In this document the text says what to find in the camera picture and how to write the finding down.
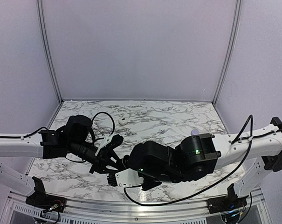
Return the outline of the left aluminium corner post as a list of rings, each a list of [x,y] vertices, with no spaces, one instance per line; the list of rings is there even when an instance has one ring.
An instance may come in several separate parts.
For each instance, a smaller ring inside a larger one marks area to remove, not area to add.
[[[55,92],[55,96],[57,98],[57,101],[59,102],[59,104],[62,104],[63,103],[62,94],[61,94],[60,87],[59,87],[59,84],[58,84],[58,79],[57,79],[57,76],[56,76],[55,66],[54,66],[54,63],[53,63],[51,50],[50,50],[50,44],[49,44],[49,40],[48,40],[43,1],[37,0],[36,6],[37,6],[39,26],[40,26],[40,31],[41,31],[41,41],[42,41],[42,44],[43,44],[43,49],[44,49],[46,63],[47,63],[48,70],[49,70],[50,79],[51,79],[51,82],[52,82],[52,85],[53,85],[53,88],[54,88],[54,92]]]

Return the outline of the beige earbud charging case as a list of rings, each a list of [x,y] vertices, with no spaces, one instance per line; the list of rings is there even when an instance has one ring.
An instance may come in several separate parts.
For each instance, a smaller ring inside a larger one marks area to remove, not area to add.
[[[118,122],[119,122],[119,124],[122,125],[122,126],[124,126],[124,125],[126,125],[126,124],[128,123],[128,121],[127,121],[126,118],[120,118],[120,119],[118,120]]]

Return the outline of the black earbud charging case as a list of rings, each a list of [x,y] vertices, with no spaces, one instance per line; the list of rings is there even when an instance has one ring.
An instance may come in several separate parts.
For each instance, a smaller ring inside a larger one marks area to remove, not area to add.
[[[121,159],[121,163],[123,165],[124,168],[128,168],[129,167],[129,155],[125,155],[122,159]]]

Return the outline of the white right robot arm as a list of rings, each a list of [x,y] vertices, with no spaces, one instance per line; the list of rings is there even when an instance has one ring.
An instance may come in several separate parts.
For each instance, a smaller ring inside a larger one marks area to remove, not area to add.
[[[222,202],[227,209],[234,208],[270,172],[282,170],[282,122],[277,117],[258,130],[189,136],[175,148],[154,141],[137,144],[129,156],[125,186],[146,191],[163,182],[197,181],[246,159],[254,159],[254,165],[228,188]]]

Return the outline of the aluminium corner post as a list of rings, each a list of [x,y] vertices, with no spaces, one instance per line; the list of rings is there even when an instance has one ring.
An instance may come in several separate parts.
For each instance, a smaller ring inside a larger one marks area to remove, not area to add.
[[[225,79],[227,77],[227,72],[228,72],[229,64],[232,58],[233,50],[236,44],[239,25],[241,21],[242,4],[243,4],[242,0],[237,0],[235,2],[234,16],[232,20],[232,27],[231,27],[230,37],[228,41],[228,46],[227,46],[226,54],[224,57],[223,65],[221,68],[220,77],[219,77],[219,80],[216,86],[216,90],[213,96],[213,100],[212,100],[212,104],[214,107],[217,105],[219,101],[220,94],[223,89]]]
[[[58,84],[58,79],[57,79],[57,76],[56,76],[55,66],[54,66],[54,63],[53,63],[51,50],[50,50],[50,44],[49,44],[49,40],[48,40],[43,1],[37,0],[36,6],[37,6],[39,26],[40,26],[40,31],[41,31],[41,41],[42,41],[42,44],[43,44],[43,49],[44,49],[46,63],[47,63],[48,70],[49,70],[50,79],[51,79],[51,82],[52,82],[52,85],[53,85],[53,88],[54,88],[54,92],[55,92],[55,96],[57,98],[57,101],[59,102],[59,104],[62,104],[63,103],[62,94],[61,94],[60,87],[59,87],[59,84]]]

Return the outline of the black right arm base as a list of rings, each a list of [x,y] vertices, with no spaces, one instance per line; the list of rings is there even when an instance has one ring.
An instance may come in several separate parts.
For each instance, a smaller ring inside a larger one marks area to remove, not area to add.
[[[236,194],[235,184],[231,184],[227,188],[226,196],[219,196],[208,199],[207,208],[210,214],[232,211],[234,209],[242,207],[243,205],[247,205],[247,197],[248,196],[240,197],[238,194]]]

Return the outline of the lavender round charging case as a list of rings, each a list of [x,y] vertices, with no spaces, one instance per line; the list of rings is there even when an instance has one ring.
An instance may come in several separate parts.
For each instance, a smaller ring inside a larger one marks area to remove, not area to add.
[[[192,136],[199,135],[199,131],[198,131],[197,129],[193,129],[193,130],[191,131],[191,135],[192,135]]]

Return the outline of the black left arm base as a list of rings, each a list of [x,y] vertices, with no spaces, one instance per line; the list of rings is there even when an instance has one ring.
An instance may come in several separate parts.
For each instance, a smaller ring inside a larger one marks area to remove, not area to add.
[[[32,177],[32,179],[34,181],[34,192],[32,195],[26,197],[26,204],[42,209],[49,209],[57,204],[58,207],[56,209],[59,212],[63,212],[66,198],[47,194],[42,180],[37,177]]]

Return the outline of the right aluminium corner post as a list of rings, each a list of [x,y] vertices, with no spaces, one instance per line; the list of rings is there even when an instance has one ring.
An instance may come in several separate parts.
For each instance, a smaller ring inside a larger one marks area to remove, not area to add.
[[[212,100],[212,104],[214,107],[217,105],[219,101],[220,94],[223,89],[225,79],[227,77],[227,72],[228,72],[229,64],[232,58],[233,50],[236,44],[239,25],[241,21],[242,4],[243,4],[242,0],[237,0],[235,2],[234,16],[232,20],[232,27],[231,27],[230,37],[228,41],[228,46],[227,46],[226,54],[224,57],[223,65],[221,68],[220,77],[219,77],[219,80],[216,86],[216,90],[213,96],[213,100]]]

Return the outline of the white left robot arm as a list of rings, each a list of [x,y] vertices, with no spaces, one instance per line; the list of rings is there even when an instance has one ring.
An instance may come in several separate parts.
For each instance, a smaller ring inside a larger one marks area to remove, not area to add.
[[[73,154],[89,162],[91,173],[108,174],[123,168],[114,149],[123,142],[119,134],[104,137],[99,147],[94,145],[93,121],[84,116],[70,116],[66,125],[49,130],[42,127],[31,134],[0,135],[0,157],[35,157],[42,159],[65,158]],[[46,208],[50,196],[46,194],[42,180],[25,178],[15,171],[6,171],[0,164],[0,183],[6,185]]]

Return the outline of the aluminium front frame rail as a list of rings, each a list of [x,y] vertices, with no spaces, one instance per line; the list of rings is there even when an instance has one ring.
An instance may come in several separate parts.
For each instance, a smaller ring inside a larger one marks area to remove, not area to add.
[[[131,202],[113,202],[68,197],[59,215],[41,214],[41,209],[25,203],[26,198],[10,192],[2,213],[2,224],[33,223],[36,220],[61,224],[221,224],[222,214],[210,213],[212,197],[156,207]]]

